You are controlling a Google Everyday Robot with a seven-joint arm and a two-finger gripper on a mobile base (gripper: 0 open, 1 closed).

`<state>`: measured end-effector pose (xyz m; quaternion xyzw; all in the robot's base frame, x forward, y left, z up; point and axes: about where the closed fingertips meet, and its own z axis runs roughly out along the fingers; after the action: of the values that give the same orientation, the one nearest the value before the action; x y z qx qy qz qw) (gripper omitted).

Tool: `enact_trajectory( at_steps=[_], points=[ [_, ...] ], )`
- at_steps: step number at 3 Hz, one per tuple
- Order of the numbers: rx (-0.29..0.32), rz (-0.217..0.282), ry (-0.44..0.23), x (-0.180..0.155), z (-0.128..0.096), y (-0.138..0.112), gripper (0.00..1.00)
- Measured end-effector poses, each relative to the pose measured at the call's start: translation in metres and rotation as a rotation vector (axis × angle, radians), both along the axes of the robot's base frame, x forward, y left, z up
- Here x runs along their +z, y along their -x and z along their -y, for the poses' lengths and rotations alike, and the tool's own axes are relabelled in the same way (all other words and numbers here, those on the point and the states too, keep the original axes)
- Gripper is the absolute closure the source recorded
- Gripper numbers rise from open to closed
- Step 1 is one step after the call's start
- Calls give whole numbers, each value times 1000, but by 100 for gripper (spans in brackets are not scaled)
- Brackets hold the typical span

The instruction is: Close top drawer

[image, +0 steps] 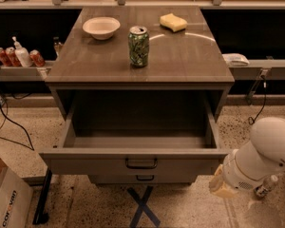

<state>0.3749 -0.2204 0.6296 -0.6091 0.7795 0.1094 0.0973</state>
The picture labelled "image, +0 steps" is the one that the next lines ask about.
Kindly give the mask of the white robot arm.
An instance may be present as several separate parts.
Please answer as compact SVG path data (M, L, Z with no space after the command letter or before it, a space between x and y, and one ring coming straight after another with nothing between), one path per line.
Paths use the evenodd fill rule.
M232 198L239 191L253 191L267 178L285 171L285 119L256 121L250 140L228 154L209 182L209 190L221 198Z

